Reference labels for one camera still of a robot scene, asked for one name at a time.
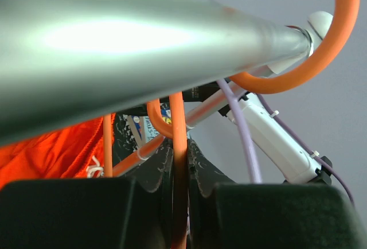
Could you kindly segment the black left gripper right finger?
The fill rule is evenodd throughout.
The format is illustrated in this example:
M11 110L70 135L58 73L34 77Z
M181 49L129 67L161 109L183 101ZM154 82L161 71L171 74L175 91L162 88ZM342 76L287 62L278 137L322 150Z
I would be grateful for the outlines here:
M238 184L188 141L193 248L365 248L349 200L322 184Z

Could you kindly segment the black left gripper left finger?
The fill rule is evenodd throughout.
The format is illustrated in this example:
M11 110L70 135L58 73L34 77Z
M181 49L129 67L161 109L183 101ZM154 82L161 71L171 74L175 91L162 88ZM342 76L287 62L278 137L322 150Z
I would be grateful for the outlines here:
M2 248L169 248L173 145L126 176L15 181L1 189Z

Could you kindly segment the orange drawstring shorts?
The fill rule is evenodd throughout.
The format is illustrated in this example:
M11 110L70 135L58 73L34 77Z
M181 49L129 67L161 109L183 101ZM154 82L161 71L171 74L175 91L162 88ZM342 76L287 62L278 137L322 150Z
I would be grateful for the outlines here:
M104 165L103 119L1 147L1 187L18 180L89 178Z

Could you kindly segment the orange clothes hanger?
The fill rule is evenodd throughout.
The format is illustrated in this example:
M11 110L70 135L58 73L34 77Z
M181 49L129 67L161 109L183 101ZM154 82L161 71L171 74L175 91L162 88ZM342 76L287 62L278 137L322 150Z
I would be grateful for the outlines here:
M319 50L316 53L307 58L301 65L293 69L289 73L285 73L272 79L264 79L260 77L254 77L248 73L238 73L230 79L235 81L235 84L240 85L241 88L257 92L260 94L275 94L296 88L323 71L339 54L341 49L346 44L352 30L354 28L358 10L360 6L360 0L335 0L335 18L331 22L331 27L326 33L326 37L321 42ZM188 143L186 140L186 129L184 123L184 108L182 93L177 92L169 96L170 104L173 105L173 130L169 130L171 125L163 124L163 121L158 120L158 100L148 103L148 107L152 107L154 114L152 113L152 123L157 125L157 130L162 135L173 139L173 160L174 160L174 177L178 178L178 184L174 184L174 199L173 202L173 222L178 223L173 227L173 248L184 248L186 245L186 237L184 237L184 230L186 230L186 217L184 221L184 207L187 207L187 203L180 202L180 200L186 199L183 192L187 192L187 181L184 180L184 176L187 176L188 170L184 168L184 161L187 161ZM127 157L126 161L122 161L121 164L116 165L113 168L114 176L122 170L122 167L132 167L132 162L137 162L138 153L135 152ZM350 236L340 235L326 235L322 234L322 238L332 238L326 241L335 241L335 245L327 245L325 248L366 248L366 241L363 239L363 233L360 228L346 228L348 230L346 234L356 234Z

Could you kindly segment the lilac wire clothes hanger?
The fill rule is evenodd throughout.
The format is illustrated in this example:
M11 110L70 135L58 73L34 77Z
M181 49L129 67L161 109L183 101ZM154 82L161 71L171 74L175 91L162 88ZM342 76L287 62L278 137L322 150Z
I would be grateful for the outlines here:
M240 108L238 97L234 94L229 84L224 79L217 80L217 84L224 93L231 108L233 118L236 122L244 151L244 157L246 159L250 182L253 184L261 184L263 182L263 179L261 176L261 170L256 155L256 150L254 148L251 133L246 123L245 117Z

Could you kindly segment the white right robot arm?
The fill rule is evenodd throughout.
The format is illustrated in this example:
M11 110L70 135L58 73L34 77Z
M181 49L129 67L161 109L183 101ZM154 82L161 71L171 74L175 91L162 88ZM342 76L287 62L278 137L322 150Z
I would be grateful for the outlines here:
M277 111L270 111L262 98L235 83L230 82L229 86L236 96L241 96L239 105L253 142L281 171L286 182L331 185L331 173L314 159L318 153L308 153L283 129Z

